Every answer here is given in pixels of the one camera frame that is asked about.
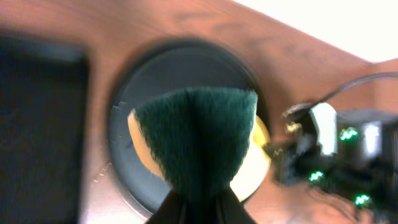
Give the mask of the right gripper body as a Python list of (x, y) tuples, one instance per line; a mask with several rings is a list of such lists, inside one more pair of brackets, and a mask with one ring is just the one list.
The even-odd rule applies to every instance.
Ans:
[(337, 112), (328, 103), (294, 105), (282, 113), (291, 142), (270, 144), (275, 179), (284, 185), (318, 182), (337, 153)]

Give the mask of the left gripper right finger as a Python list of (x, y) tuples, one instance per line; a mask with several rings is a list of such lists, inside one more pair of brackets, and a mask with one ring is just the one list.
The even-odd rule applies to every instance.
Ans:
[(256, 224), (231, 188), (217, 196), (217, 224)]

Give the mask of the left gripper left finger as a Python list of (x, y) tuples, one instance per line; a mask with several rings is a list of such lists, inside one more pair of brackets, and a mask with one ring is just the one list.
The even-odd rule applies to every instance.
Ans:
[(185, 224), (186, 213), (186, 201), (176, 191), (171, 190), (146, 224)]

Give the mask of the yellow green sponge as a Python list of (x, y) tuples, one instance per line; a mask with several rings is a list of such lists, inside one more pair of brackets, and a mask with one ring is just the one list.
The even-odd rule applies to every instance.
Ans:
[(227, 188), (248, 151), (257, 94), (235, 88), (187, 88), (132, 109), (127, 117), (144, 166), (183, 194)]

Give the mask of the yellow plastic plate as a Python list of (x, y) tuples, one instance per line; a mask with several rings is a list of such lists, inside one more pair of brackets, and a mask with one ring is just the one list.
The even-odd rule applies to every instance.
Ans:
[(263, 150), (270, 143), (268, 129), (256, 116), (250, 147), (230, 187), (240, 202), (248, 199), (261, 185), (267, 175), (271, 158)]

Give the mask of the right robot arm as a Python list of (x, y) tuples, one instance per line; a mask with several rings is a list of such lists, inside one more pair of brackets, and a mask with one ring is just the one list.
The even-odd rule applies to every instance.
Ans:
[(282, 115), (294, 141), (270, 144), (276, 181), (338, 195), (369, 209), (374, 223), (397, 223), (397, 114), (328, 103), (295, 105)]

